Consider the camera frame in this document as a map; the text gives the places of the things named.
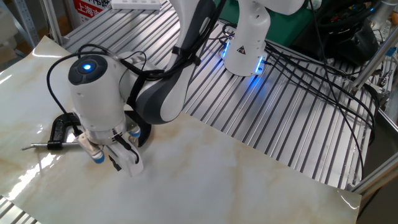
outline blue led light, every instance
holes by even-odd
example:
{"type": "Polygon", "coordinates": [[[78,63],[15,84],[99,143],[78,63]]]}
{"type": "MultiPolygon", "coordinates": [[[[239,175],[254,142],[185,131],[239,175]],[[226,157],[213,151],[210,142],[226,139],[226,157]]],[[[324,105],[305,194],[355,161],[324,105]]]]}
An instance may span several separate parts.
{"type": "Polygon", "coordinates": [[[222,54],[222,57],[225,57],[225,53],[226,53],[226,50],[228,49],[228,46],[229,46],[229,41],[226,43],[226,47],[225,47],[225,50],[224,50],[224,52],[222,54]]]}
{"type": "Polygon", "coordinates": [[[260,57],[260,60],[259,60],[259,62],[257,63],[256,73],[259,73],[259,72],[260,72],[260,71],[259,71],[259,68],[260,68],[261,62],[262,62],[262,56],[260,57]]]}
{"type": "Polygon", "coordinates": [[[89,70],[89,69],[91,69],[91,65],[83,65],[83,68],[84,68],[85,70],[89,70]]]}

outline corrugated metal surface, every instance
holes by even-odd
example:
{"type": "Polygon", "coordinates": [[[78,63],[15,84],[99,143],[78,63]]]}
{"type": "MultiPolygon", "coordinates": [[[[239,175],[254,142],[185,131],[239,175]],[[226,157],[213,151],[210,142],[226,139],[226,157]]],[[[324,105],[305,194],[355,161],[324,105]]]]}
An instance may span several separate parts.
{"type": "MultiPolygon", "coordinates": [[[[221,28],[222,23],[217,24],[212,37],[222,36],[221,28]]],[[[64,47],[74,52],[83,44],[93,43],[115,53],[141,50],[152,63],[165,68],[178,32],[177,14],[169,2],[163,1],[160,12],[107,9],[69,34],[64,47]]],[[[207,43],[183,111],[317,181],[342,189],[348,183],[355,184],[361,169],[358,150],[338,108],[290,82],[286,75],[291,74],[275,66],[272,58],[267,61],[273,65],[268,65],[262,75],[231,74],[223,66],[222,49],[217,40],[207,43]]],[[[323,69],[313,63],[300,64],[323,75],[323,69]]],[[[347,66],[335,66],[352,72],[347,66]]],[[[331,97],[327,83],[288,67],[331,97]]],[[[331,79],[348,86],[344,79],[331,79]]],[[[336,94],[352,110],[367,116],[355,101],[336,94]]],[[[369,94],[359,92],[356,96],[374,110],[369,94]]],[[[350,114],[348,119],[366,155],[370,129],[350,114]]]]}
{"type": "Polygon", "coordinates": [[[12,202],[0,195],[0,224],[40,224],[12,202]]]}

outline robotic arm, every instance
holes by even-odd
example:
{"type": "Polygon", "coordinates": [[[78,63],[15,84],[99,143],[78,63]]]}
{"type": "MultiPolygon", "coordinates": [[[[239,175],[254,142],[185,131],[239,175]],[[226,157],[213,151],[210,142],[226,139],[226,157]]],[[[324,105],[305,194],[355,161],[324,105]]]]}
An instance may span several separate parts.
{"type": "Polygon", "coordinates": [[[239,21],[234,39],[227,43],[224,65],[231,73],[240,76],[260,75],[267,57],[264,39],[271,25],[266,8],[291,15],[297,12],[304,0],[239,0],[239,21]]]}
{"type": "MultiPolygon", "coordinates": [[[[168,69],[186,57],[216,13],[213,0],[170,2],[180,19],[180,35],[168,69]]],[[[104,161],[103,151],[106,151],[120,168],[134,176],[143,169],[132,138],[137,138],[139,128],[137,130],[137,124],[124,114],[124,105],[132,106],[149,124],[172,121],[183,108],[195,64],[177,69],[159,80],[143,81],[125,65],[141,68],[145,64],[144,71],[157,68],[141,56],[128,55],[131,53],[125,52],[117,58],[105,55],[82,57],[72,65],[68,79],[74,112],[84,127],[84,133],[77,137],[80,146],[97,163],[104,161]]]]}

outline red sign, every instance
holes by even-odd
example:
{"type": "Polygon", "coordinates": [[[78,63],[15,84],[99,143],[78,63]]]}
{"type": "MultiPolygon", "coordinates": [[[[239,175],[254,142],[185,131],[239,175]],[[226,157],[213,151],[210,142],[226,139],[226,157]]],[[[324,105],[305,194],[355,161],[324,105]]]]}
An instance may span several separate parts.
{"type": "Polygon", "coordinates": [[[83,2],[82,0],[73,0],[75,5],[75,9],[82,15],[87,16],[89,18],[94,17],[98,13],[102,11],[102,9],[92,6],[87,2],[83,2]]]}

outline white marble surface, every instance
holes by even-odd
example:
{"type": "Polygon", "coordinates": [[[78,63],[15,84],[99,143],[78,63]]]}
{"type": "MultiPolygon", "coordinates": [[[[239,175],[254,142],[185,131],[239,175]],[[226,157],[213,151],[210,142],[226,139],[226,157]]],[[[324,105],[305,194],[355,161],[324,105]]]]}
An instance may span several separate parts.
{"type": "MultiPolygon", "coordinates": [[[[48,39],[0,74],[0,194],[50,223],[355,223],[361,197],[318,183],[181,114],[156,126],[135,178],[81,149],[22,152],[45,142],[61,111],[45,75],[68,52],[48,39]]],[[[53,89],[70,110],[68,66],[53,89]]]]}

